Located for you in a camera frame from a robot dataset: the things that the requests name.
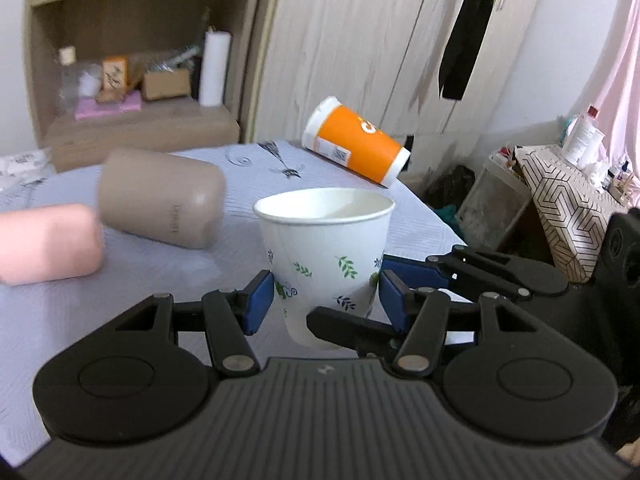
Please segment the pink tumbler cup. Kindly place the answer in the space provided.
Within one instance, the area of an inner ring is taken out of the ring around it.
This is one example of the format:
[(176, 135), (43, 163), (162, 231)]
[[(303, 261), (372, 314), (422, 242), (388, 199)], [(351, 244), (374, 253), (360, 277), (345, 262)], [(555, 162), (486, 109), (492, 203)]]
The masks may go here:
[(103, 231), (83, 204), (1, 215), (1, 283), (27, 285), (93, 274), (103, 262)]

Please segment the small cardboard box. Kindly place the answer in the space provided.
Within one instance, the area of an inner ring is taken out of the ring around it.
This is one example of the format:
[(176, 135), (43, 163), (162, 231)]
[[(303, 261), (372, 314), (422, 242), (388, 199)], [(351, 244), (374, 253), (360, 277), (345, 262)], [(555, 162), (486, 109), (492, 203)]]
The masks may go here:
[(145, 101), (159, 101), (190, 96), (190, 73), (186, 68), (147, 72), (142, 80)]

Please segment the wooden shelf unit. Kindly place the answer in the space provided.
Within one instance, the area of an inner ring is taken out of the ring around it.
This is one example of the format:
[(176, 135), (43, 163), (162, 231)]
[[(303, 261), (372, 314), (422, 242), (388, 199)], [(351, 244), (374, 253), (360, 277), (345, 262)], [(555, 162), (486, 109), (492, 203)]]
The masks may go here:
[[(63, 172), (99, 164), (118, 146), (174, 152), (240, 142), (257, 8), (258, 0), (25, 0), (26, 88), (38, 146)], [(209, 27), (232, 36), (221, 106), (177, 98), (101, 118), (58, 116), (62, 47), (76, 48), (78, 68), (111, 56), (136, 67), (194, 44)]]

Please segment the clear bottle beige cap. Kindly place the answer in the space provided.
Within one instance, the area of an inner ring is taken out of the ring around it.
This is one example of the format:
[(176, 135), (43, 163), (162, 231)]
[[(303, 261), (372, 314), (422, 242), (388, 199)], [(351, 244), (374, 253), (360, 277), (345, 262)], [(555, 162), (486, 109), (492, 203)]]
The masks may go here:
[(60, 88), (58, 88), (58, 116), (73, 110), (78, 100), (77, 54), (74, 46), (62, 47), (58, 50), (58, 66), (60, 66)]

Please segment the geometric pattern cloth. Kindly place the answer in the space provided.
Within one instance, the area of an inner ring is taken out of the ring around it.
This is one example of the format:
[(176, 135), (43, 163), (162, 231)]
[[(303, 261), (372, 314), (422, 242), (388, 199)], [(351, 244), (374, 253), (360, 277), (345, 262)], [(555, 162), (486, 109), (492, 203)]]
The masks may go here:
[(514, 153), (529, 187), (555, 266), (573, 283), (596, 267), (613, 214), (627, 210), (594, 188), (556, 145), (522, 146)]

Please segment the clear plastic storage bin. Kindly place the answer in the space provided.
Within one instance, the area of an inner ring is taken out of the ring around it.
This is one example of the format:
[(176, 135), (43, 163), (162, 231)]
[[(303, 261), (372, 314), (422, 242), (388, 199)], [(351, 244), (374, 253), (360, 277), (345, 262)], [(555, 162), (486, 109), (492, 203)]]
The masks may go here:
[(487, 159), (456, 214), (466, 244), (497, 250), (529, 202), (529, 187), (512, 170)]

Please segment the white leaf-pattern paper cup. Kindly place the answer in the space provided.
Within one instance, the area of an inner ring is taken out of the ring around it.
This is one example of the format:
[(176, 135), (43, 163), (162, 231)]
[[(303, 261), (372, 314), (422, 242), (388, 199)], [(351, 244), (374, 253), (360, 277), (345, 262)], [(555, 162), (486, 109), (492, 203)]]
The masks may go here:
[(394, 208), (391, 198), (363, 188), (305, 188), (255, 203), (278, 304), (296, 344), (336, 348), (307, 327), (316, 307), (370, 314)]

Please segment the orange floral box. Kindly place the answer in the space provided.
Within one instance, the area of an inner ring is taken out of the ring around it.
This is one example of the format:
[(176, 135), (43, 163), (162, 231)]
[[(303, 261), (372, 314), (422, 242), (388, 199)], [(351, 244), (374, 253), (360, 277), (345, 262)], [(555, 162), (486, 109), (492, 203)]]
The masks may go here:
[(128, 84), (126, 56), (111, 56), (102, 61), (102, 89), (124, 94)]

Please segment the orange paper cup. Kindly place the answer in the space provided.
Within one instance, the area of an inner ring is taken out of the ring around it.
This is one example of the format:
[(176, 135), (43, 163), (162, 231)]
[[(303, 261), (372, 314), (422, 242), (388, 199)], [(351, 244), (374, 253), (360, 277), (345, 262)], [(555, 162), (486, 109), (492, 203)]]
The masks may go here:
[(384, 188), (394, 184), (410, 157), (406, 148), (335, 96), (328, 96), (312, 112), (302, 144)]

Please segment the beige tumbler cup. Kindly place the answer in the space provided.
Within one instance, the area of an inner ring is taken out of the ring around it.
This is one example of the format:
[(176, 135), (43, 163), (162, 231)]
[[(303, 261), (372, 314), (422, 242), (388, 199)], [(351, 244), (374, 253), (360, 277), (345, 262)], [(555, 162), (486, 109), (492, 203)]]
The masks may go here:
[(203, 249), (218, 238), (226, 191), (224, 174), (210, 162), (116, 148), (102, 166), (96, 199), (114, 230)]

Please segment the white paper towel roll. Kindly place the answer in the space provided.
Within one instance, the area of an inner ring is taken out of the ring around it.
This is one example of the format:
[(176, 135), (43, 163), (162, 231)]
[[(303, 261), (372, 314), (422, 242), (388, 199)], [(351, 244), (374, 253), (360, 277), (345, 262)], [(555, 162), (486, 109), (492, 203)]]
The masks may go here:
[(198, 102), (202, 107), (221, 106), (228, 70), (232, 36), (210, 28), (205, 34)]

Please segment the wooden wardrobe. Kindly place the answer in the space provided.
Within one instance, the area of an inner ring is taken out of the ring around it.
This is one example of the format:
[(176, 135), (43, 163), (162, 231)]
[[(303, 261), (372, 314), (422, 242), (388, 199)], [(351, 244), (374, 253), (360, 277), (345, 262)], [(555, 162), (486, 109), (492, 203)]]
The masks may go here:
[(498, 104), (537, 0), (494, 0), (465, 95), (438, 71), (463, 0), (258, 0), (241, 122), (248, 142), (297, 140), (335, 96), (411, 156), (416, 188), (472, 153)]

